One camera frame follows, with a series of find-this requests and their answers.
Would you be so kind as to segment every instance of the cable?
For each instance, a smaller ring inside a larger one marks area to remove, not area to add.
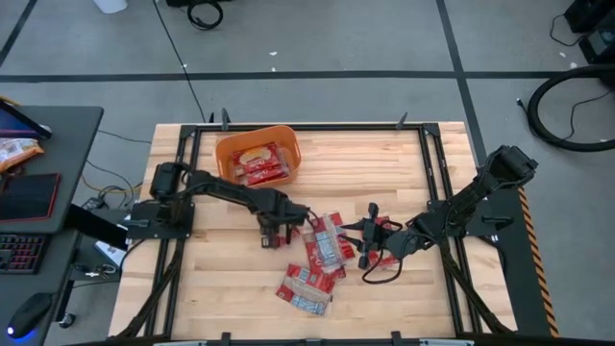
[[[381,249],[381,254],[378,256],[378,260],[376,260],[376,262],[374,263],[374,265],[372,265],[369,269],[367,269],[367,271],[365,273],[363,273],[363,276],[361,277],[361,279],[366,283],[366,284],[388,284],[394,280],[396,280],[397,278],[400,277],[400,275],[402,274],[402,268],[404,267],[404,260],[403,259],[399,259],[399,263],[400,265],[397,267],[397,273],[395,273],[395,275],[393,275],[390,278],[387,279],[382,279],[382,280],[368,280],[367,276],[374,271],[374,269],[376,269],[381,261],[382,261],[382,257],[384,256],[384,250]]]
[[[566,47],[574,47],[574,46],[576,46],[576,45],[577,45],[577,43],[579,43],[582,39],[586,38],[586,35],[583,35],[583,36],[581,36],[581,37],[577,38],[577,40],[576,40],[576,41],[574,41],[573,43],[566,43],[566,42],[563,42],[563,41],[561,41],[561,40],[559,40],[559,39],[555,38],[555,37],[554,37],[555,21],[556,21],[559,17],[562,17],[562,16],[564,16],[564,14],[556,15],[556,16],[553,18],[553,20],[552,20],[552,22],[551,22],[551,29],[549,30],[549,37],[550,37],[552,40],[554,40],[555,42],[557,42],[557,43],[559,43],[559,44],[561,44],[561,45],[563,45],[563,46],[566,46]]]
[[[132,186],[132,185],[131,185],[131,183],[128,181],[128,179],[126,179],[126,178],[122,177],[121,175],[119,175],[119,174],[117,174],[117,173],[115,173],[115,172],[111,172],[111,171],[109,171],[108,169],[101,168],[101,167],[99,167],[99,166],[95,165],[94,163],[90,162],[89,160],[86,160],[86,162],[87,162],[87,164],[89,164],[90,166],[92,166],[92,167],[94,167],[94,168],[98,169],[98,170],[99,170],[99,171],[101,171],[101,172],[105,172],[105,173],[112,174],[112,175],[114,175],[115,177],[117,177],[117,178],[119,178],[119,179],[123,180],[123,181],[124,181],[124,183],[126,183],[126,185],[128,185],[128,188],[129,188],[129,189],[130,189],[130,191],[131,191],[131,199],[128,201],[128,203],[130,204],[131,202],[133,202],[133,200],[135,199],[135,192],[134,192],[133,186]]]
[[[575,135],[575,110],[577,109],[578,106],[584,105],[586,103],[590,103],[592,101],[600,100],[600,99],[604,98],[606,95],[608,95],[611,92],[613,92],[613,90],[609,90],[609,91],[607,91],[605,94],[603,94],[601,96],[594,97],[594,98],[591,98],[589,100],[580,101],[580,102],[575,103],[573,105],[572,110],[570,111],[570,129],[571,129],[571,132],[570,132],[570,134],[568,136],[562,138],[560,141],[563,141],[563,140],[566,140],[566,139],[570,139],[570,137]]]
[[[130,255],[130,253],[132,253],[134,249],[136,249],[139,245],[141,245],[143,241],[145,241],[145,239],[139,240],[138,242],[135,243],[135,245],[131,246],[131,248],[126,251],[126,255],[124,255],[124,257],[122,258],[122,261],[119,262],[119,274],[120,275],[124,273],[124,260],[126,260],[126,257]]]
[[[218,19],[216,19],[215,22],[213,22],[212,24],[208,24],[201,20],[201,18],[193,16],[192,11],[195,7],[199,5],[210,5],[214,7],[218,11]],[[217,27],[218,25],[220,25],[220,23],[222,23],[222,19],[224,18],[224,12],[222,11],[222,8],[218,4],[218,2],[211,0],[193,0],[192,2],[190,2],[190,5],[188,5],[187,15],[188,20],[190,21],[190,25],[200,31],[209,31]]]
[[[147,143],[147,144],[152,144],[152,142],[151,142],[151,141],[149,141],[149,140],[141,140],[141,139],[131,139],[131,138],[126,138],[126,137],[124,137],[124,136],[120,136],[120,135],[112,134],[112,133],[110,133],[110,132],[108,132],[108,131],[104,131],[104,130],[98,130],[98,132],[99,132],[99,133],[101,133],[101,134],[105,134],[105,135],[114,136],[114,137],[117,137],[117,138],[120,138],[120,139],[128,140],[128,141],[131,141],[131,142],[134,142],[134,143]]]
[[[311,214],[312,216],[314,216],[314,220],[316,220],[316,224],[314,224],[309,219],[309,216],[306,218],[306,221],[308,222],[310,227],[316,232],[316,227],[320,226],[320,220],[318,220],[318,215],[316,215],[316,213],[310,209],[308,209],[307,212]]]
[[[164,24],[164,19],[162,19],[162,14],[160,14],[160,9],[158,8],[158,4],[156,3],[156,0],[152,0],[152,3],[154,4],[154,7],[156,8],[156,13],[158,14],[158,18],[160,19],[160,24],[162,24],[162,28],[164,28],[164,31],[166,32],[166,36],[169,37],[169,41],[171,42],[173,51],[175,52],[175,55],[177,56],[177,60],[180,61],[180,66],[182,67],[182,71],[184,72],[185,80],[188,82],[188,86],[190,87],[190,91],[192,92],[192,97],[194,97],[194,102],[196,102],[196,106],[199,108],[199,112],[201,113],[201,118],[203,119],[204,123],[207,123],[207,120],[205,120],[205,114],[203,113],[203,108],[201,107],[201,103],[199,102],[199,98],[196,97],[196,92],[194,92],[194,88],[192,87],[192,82],[190,82],[190,76],[188,75],[188,72],[185,70],[184,61],[182,61],[182,57],[180,57],[180,53],[177,51],[177,48],[175,47],[175,42],[173,41],[173,37],[171,37],[171,34],[169,34],[169,31],[166,28],[166,24]]]
[[[91,284],[78,284],[76,286],[73,286],[72,289],[79,288],[79,287],[85,287],[85,286],[93,285],[93,284],[111,284],[111,283],[119,283],[119,280],[111,280],[107,282],[96,282],[96,283],[91,283]]]
[[[122,202],[120,202],[118,208],[120,209],[122,207],[128,207],[128,205],[124,205],[124,202],[126,202],[126,199],[128,198],[127,191],[125,191],[124,189],[122,189],[121,187],[116,186],[116,185],[109,185],[107,187],[104,187],[102,191],[98,192],[98,198],[102,199],[103,202],[107,203],[107,201],[105,201],[105,197],[107,197],[108,193],[110,193],[110,192],[112,192],[114,190],[117,190],[117,191],[119,191],[120,193],[123,194]]]
[[[98,192],[103,192],[103,191],[105,191],[105,188],[104,188],[104,187],[103,187],[103,188],[100,188],[100,187],[96,187],[96,186],[93,186],[93,185],[91,185],[90,183],[88,183],[88,182],[87,182],[87,180],[86,180],[86,177],[85,177],[83,174],[82,174],[82,176],[81,176],[81,181],[82,181],[82,182],[84,183],[84,185],[85,185],[85,186],[87,186],[87,188],[89,188],[89,189],[92,189],[92,190],[94,190],[94,191],[98,191]],[[132,191],[137,191],[137,190],[141,189],[141,186],[142,186],[142,185],[143,185],[143,183],[139,183],[139,184],[135,185],[135,186],[132,188]],[[130,192],[130,190],[129,190],[129,189],[121,189],[121,190],[119,190],[119,191],[117,191],[117,190],[116,190],[116,191],[106,191],[106,192],[107,192],[107,193],[116,194],[116,193]]]
[[[517,105],[523,110],[524,114],[528,118],[529,130],[533,135],[539,137],[545,142],[556,146],[558,148],[577,151],[577,152],[597,152],[604,151],[615,148],[615,139],[610,139],[606,142],[596,142],[596,143],[576,143],[570,142],[570,139],[575,134],[575,115],[577,107],[589,102],[600,100],[606,97],[609,93],[614,90],[609,90],[605,94],[601,96],[594,97],[588,100],[577,102],[573,105],[570,112],[570,128],[571,133],[564,138],[560,138],[558,136],[553,135],[547,128],[543,125],[540,120],[540,116],[538,114],[538,104],[540,100],[544,97],[544,95],[549,91],[552,87],[569,80],[571,78],[576,77],[596,77],[597,74],[607,73],[609,71],[615,71],[615,65],[592,65],[587,67],[576,68],[570,71],[562,72],[560,75],[551,78],[547,82],[545,82],[542,86],[540,86],[532,95],[529,100],[529,106],[526,108],[523,101],[517,98]]]

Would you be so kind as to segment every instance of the black desk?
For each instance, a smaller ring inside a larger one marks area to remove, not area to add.
[[[89,149],[100,124],[103,110],[98,107],[22,107],[27,116],[48,125],[51,139],[41,146],[45,154],[25,163],[26,174],[60,173],[56,203],[50,218],[34,222],[0,225],[0,233],[53,234],[37,275],[0,275],[0,345],[41,345],[51,322],[63,315],[67,303],[67,284],[75,249],[84,230],[77,227],[86,220],[88,212],[71,204]],[[103,224],[96,217],[94,226]],[[20,340],[9,338],[5,332],[13,313],[34,293],[55,292],[52,307],[36,329]]]

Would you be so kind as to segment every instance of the wooden tabletop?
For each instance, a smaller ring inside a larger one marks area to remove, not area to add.
[[[158,125],[148,160],[141,199],[157,164],[173,161],[181,125]],[[462,122],[440,123],[455,192],[476,175],[475,162]],[[231,133],[206,133],[201,139],[198,169],[217,173],[216,142]],[[381,215],[406,222],[425,211],[427,179],[417,132],[317,131],[297,132],[302,153],[299,177],[281,186],[293,202],[316,213],[339,211],[346,223],[367,214],[370,202]],[[189,158],[189,147],[185,161]],[[430,141],[432,162],[435,149]],[[439,196],[444,196],[439,176]],[[308,266],[301,239],[288,248],[261,249],[256,218],[244,208],[208,196],[196,196],[192,238],[187,242],[173,339],[388,338],[454,336],[442,263],[437,249],[408,256],[400,278],[390,284],[361,281],[357,259],[346,265],[348,276],[337,284],[325,316],[292,307],[276,296],[289,263]],[[110,334],[123,330],[152,288],[159,240],[145,241],[126,259]],[[510,329],[516,328],[498,253],[474,238],[465,239],[474,286],[485,303]],[[374,273],[373,280],[391,276],[397,268]],[[457,287],[464,320],[468,309]],[[160,303],[161,331],[166,297]]]

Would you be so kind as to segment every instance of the desk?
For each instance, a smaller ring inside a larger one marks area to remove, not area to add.
[[[66,227],[73,210],[72,198],[96,136],[103,110],[97,107],[21,107],[20,110],[53,131],[49,140],[41,142],[45,154],[27,161],[26,174],[60,173],[61,181],[51,217],[32,222],[0,224],[0,233],[53,234],[47,252],[36,275],[0,275],[0,326],[3,331],[14,312],[37,292],[57,294],[52,307],[35,331],[19,345],[41,345],[49,325],[63,314],[61,294],[69,282],[70,267],[81,236],[73,227]],[[15,340],[0,333],[0,345],[13,345]]]
[[[458,191],[476,175],[468,136],[460,122],[440,123],[439,128]],[[156,128],[141,199],[149,198],[156,165],[175,159],[180,129]],[[217,172],[214,147],[229,134],[207,132],[201,137],[197,169]],[[280,187],[293,202],[316,213],[337,210],[349,223],[366,215],[369,202],[380,205],[381,215],[402,222],[426,209],[430,195],[417,132],[299,131],[297,137],[303,157],[299,177]],[[436,162],[433,145],[429,143],[431,161]],[[442,184],[437,187],[444,196]],[[220,339],[223,332],[232,333],[233,339],[388,338],[391,331],[403,337],[455,335],[437,250],[405,258],[401,277],[382,285],[364,284],[355,259],[346,266],[347,278],[335,287],[327,314],[318,317],[275,295],[289,263],[308,265],[302,240],[283,249],[261,249],[257,220],[244,208],[208,196],[193,201],[194,230],[184,250],[172,339]],[[502,322],[516,329],[498,252],[475,238],[466,238],[465,246],[479,295]],[[158,240],[148,240],[127,258],[111,335],[127,326],[149,295],[158,249]],[[390,275],[386,271],[372,279]],[[469,331],[465,299],[460,289],[457,294]],[[163,297],[157,333],[165,302]]]

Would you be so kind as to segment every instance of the snack package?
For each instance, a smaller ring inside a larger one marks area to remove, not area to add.
[[[233,153],[236,177],[260,171],[264,168],[285,165],[278,144],[271,142],[262,146]]]
[[[0,138],[0,173],[43,153],[36,139]]]
[[[341,215],[339,212],[325,214],[318,219],[311,219],[310,222],[315,229],[304,227],[302,231],[309,268],[315,273],[345,278],[343,264],[355,257],[355,251],[348,240],[340,237],[346,234],[346,231],[339,227],[343,225]]]
[[[322,316],[334,285],[334,280],[322,273],[289,264],[276,295],[299,309]]]
[[[388,216],[382,216],[382,217],[378,217],[376,219],[376,223],[381,225],[383,221],[388,220]],[[386,229],[391,229],[391,225],[389,224],[385,224],[384,227]],[[373,266],[376,261],[378,260],[378,257],[380,256],[380,251],[370,251],[369,255],[368,255],[368,259],[369,259],[369,266]],[[397,259],[395,259],[393,257],[393,255],[388,252],[388,250],[384,250],[384,256],[382,257],[381,262],[378,264],[378,268],[385,268],[385,267],[389,267],[393,264],[397,265],[397,263],[399,263],[399,261]]]
[[[239,183],[242,185],[255,185],[287,176],[288,171],[284,169],[281,164],[278,164],[241,175],[239,176]]]

